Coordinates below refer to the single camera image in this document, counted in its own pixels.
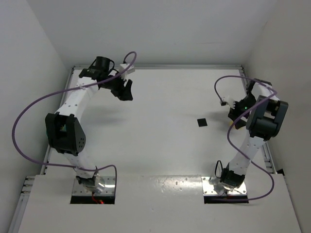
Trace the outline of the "black lego plate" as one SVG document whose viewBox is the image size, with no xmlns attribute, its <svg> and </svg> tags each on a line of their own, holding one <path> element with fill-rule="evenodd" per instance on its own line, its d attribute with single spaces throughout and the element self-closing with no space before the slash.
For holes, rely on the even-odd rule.
<svg viewBox="0 0 311 233">
<path fill-rule="evenodd" d="M 197 123 L 199 127 L 206 127 L 208 125 L 205 118 L 197 119 Z"/>
</svg>

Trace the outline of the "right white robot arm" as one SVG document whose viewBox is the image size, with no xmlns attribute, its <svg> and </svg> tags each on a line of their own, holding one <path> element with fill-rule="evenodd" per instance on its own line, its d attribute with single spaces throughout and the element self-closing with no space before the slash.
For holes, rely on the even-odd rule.
<svg viewBox="0 0 311 233">
<path fill-rule="evenodd" d="M 230 106 L 228 117 L 235 129 L 245 127 L 247 130 L 237 154 L 220 176 L 225 188 L 239 188 L 259 148 L 279 133 L 289 105 L 276 96 L 270 82 L 259 79 L 249 81 L 242 100 L 222 97 L 220 104 Z"/>
</svg>

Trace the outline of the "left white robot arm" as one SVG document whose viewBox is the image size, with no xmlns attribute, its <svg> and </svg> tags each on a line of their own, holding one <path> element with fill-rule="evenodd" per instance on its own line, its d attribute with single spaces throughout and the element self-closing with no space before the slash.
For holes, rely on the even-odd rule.
<svg viewBox="0 0 311 233">
<path fill-rule="evenodd" d="M 98 168 L 86 152 L 86 134 L 80 124 L 86 106 L 101 89 L 108 89 L 121 101 L 132 101 L 132 80 L 127 75 L 134 72 L 133 65 L 123 63 L 118 70 L 114 62 L 98 56 L 79 74 L 76 89 L 71 91 L 63 105 L 54 113 L 47 114 L 45 124 L 51 148 L 64 155 L 76 172 L 79 185 L 91 193 L 103 190 Z"/>
</svg>

